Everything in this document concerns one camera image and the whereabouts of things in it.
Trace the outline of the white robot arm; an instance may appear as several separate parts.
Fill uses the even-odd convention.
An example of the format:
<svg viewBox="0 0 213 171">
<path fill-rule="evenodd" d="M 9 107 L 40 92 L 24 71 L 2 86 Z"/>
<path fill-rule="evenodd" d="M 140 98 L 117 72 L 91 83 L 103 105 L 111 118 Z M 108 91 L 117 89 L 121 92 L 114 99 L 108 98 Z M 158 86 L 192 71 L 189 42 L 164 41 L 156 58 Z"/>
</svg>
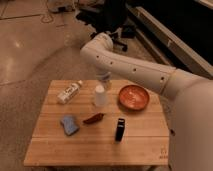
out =
<svg viewBox="0 0 213 171">
<path fill-rule="evenodd" d="M 212 79 L 115 53 L 105 33 L 83 45 L 80 55 L 97 68 L 100 80 L 113 72 L 171 102 L 171 171 L 213 171 Z"/>
</svg>

